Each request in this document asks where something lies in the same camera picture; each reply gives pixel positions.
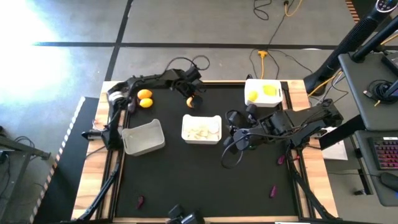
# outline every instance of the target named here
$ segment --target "small purple item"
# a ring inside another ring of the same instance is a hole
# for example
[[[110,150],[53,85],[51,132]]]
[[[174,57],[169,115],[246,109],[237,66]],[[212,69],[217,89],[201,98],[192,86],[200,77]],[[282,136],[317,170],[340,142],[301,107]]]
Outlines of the small purple item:
[[[285,162],[285,155],[282,155],[278,159],[278,165],[282,165]]]
[[[269,194],[269,198],[274,198],[276,196],[276,185],[274,185],[271,189],[271,192]]]

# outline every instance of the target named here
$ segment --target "gray basket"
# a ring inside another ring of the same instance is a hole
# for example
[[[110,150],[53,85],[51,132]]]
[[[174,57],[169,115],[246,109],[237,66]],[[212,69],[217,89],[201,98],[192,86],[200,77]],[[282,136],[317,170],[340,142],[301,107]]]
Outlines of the gray basket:
[[[124,151],[133,156],[140,156],[165,146],[162,126],[158,119],[135,128],[123,129],[122,137]]]

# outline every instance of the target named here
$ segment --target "keyboard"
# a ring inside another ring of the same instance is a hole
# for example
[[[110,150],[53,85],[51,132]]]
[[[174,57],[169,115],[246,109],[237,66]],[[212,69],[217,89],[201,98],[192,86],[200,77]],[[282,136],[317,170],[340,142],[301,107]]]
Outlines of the keyboard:
[[[379,170],[398,170],[398,137],[369,138]]]

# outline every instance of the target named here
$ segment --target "concrete floor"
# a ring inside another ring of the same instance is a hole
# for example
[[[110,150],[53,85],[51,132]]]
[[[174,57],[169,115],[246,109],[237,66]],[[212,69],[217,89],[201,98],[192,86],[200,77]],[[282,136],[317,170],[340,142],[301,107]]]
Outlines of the concrete floor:
[[[282,2],[274,1],[265,8],[270,20],[262,21],[253,14],[250,0],[135,0],[123,42],[266,44],[282,18]],[[10,136],[28,136],[38,148],[56,154],[80,97],[99,97],[113,48],[29,44],[114,42],[126,3],[127,0],[12,2],[4,13],[15,20],[15,25],[6,25],[6,30],[15,35],[0,37],[3,43],[15,43],[4,44],[2,54],[7,57],[0,82],[0,124]],[[285,19],[272,43],[336,45],[353,26],[344,0],[305,0],[294,17]],[[201,54],[211,61],[210,68],[202,72],[204,80],[243,80],[248,73],[253,74],[250,51],[121,48],[112,80],[161,73],[176,56],[192,58]],[[316,70],[331,53],[330,50],[283,51],[311,70]],[[280,66],[279,79],[301,79],[309,74],[283,54],[271,54]],[[260,74],[261,61],[256,53],[252,59]],[[172,65],[182,69],[188,66],[182,61]],[[275,78],[276,66],[270,57],[265,59],[265,71],[266,78]],[[337,86],[349,91],[345,80]],[[341,95],[331,91],[328,97],[337,99]],[[358,114],[352,107],[351,94],[336,105],[345,120]],[[46,162],[32,161],[17,200],[25,202],[38,196],[40,188],[32,184],[43,183],[48,172]],[[353,188],[361,186],[359,177],[331,175],[330,180],[340,217],[396,223],[397,208],[381,206],[375,195],[351,195]],[[24,205],[23,209],[17,207],[15,218],[28,220],[33,206],[34,203]]]

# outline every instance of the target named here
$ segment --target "wooden table frame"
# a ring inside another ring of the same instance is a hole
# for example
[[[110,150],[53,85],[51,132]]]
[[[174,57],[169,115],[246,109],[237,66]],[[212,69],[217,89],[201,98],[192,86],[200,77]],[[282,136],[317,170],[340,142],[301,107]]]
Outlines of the wooden table frame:
[[[307,93],[305,91],[304,82],[302,80],[284,80],[288,83],[290,100],[294,110],[302,110],[309,107]],[[205,83],[242,83],[244,80],[231,80],[231,81],[204,81]],[[116,84],[117,82],[104,82],[101,90],[101,96],[97,107],[95,116],[95,123],[97,126],[103,126],[108,120],[109,105],[106,97],[106,92]],[[284,109],[287,108],[286,100],[283,101]],[[121,115],[119,125],[123,125],[124,113]],[[310,144],[312,146],[319,146],[319,142],[312,139]],[[96,149],[103,146],[102,140],[91,141],[88,145],[87,154],[95,151]],[[75,206],[73,208],[72,218],[78,218],[84,213],[84,211],[90,206],[94,198],[97,196],[101,189],[103,182],[104,167],[107,158],[107,151],[103,150],[91,155],[85,161],[83,167],[83,173],[81,175],[80,185],[76,196]],[[112,152],[112,159],[110,161],[111,172],[117,158],[117,152]],[[322,205],[331,213],[337,217],[337,210],[333,194],[331,192],[328,175],[326,172],[325,163],[323,161],[322,152],[319,149],[305,148],[303,150],[303,158],[305,161],[305,169],[307,171],[308,181],[312,192],[315,194],[317,199]],[[122,158],[121,167],[123,167],[124,158]],[[295,163],[296,168],[300,171],[298,162]],[[309,217],[310,212],[308,211],[307,198],[298,186],[298,194],[300,195],[301,207],[303,211],[303,217]],[[102,207],[102,215],[100,218],[108,218],[109,208],[111,206],[111,192],[113,186],[108,190]],[[280,217],[208,217],[205,218],[206,222],[221,222],[221,223],[241,223],[241,222],[296,222],[298,221],[296,216],[280,216]],[[113,223],[165,223],[167,218],[113,218]]]

